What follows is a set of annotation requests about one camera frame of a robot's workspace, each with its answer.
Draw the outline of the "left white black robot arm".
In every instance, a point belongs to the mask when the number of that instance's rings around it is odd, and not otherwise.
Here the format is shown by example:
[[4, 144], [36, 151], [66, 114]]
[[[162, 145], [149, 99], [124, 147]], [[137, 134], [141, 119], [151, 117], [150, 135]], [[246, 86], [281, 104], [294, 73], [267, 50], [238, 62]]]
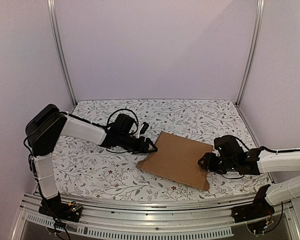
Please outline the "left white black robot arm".
[[53, 152], [62, 138], [95, 144], [106, 150], [122, 148], [125, 153], [152, 154], [156, 144], [144, 134], [149, 124], [140, 123], [136, 113], [127, 108], [114, 111], [105, 124], [89, 121], [56, 105], [48, 104], [25, 127], [23, 145], [29, 152], [28, 164], [38, 185], [45, 209], [53, 216], [64, 213], [53, 169]]

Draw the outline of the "brown cardboard box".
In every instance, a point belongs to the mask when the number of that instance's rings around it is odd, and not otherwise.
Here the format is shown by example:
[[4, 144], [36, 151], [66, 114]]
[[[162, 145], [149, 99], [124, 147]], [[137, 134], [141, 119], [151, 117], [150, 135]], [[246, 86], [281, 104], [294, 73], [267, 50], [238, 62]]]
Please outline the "brown cardboard box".
[[203, 191], [210, 189], [208, 172], [198, 161], [213, 151], [212, 145], [167, 132], [160, 133], [155, 145], [157, 152], [137, 163], [140, 170]]

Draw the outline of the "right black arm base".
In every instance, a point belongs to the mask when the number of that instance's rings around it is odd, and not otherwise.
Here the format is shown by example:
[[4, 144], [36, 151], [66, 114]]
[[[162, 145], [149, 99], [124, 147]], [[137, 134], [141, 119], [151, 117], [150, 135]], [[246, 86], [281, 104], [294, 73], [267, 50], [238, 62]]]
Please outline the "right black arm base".
[[252, 203], [235, 206], [231, 209], [231, 216], [235, 223], [263, 218], [275, 213], [274, 207], [265, 199], [270, 186], [270, 184], [262, 186], [256, 193]]

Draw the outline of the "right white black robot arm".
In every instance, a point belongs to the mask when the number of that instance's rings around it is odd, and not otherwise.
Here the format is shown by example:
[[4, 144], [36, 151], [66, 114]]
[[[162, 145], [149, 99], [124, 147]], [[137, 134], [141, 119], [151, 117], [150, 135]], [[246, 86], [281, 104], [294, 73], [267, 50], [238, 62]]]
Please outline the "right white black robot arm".
[[[214, 139], [216, 152], [207, 152], [197, 164], [203, 169], [225, 175], [261, 175], [272, 172], [300, 172], [300, 147], [272, 150], [265, 146], [248, 148], [238, 137], [224, 135]], [[259, 189], [255, 202], [249, 206], [252, 218], [259, 218], [269, 206], [300, 197], [300, 175], [268, 184]]]

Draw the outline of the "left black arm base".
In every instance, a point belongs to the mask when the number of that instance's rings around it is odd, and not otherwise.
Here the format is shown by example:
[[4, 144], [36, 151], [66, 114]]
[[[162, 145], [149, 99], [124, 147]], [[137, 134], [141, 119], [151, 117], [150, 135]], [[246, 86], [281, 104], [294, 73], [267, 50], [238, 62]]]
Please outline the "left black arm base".
[[58, 194], [50, 199], [42, 197], [38, 212], [55, 219], [78, 223], [81, 218], [82, 210], [83, 206], [80, 203], [75, 201], [63, 203], [61, 196]]

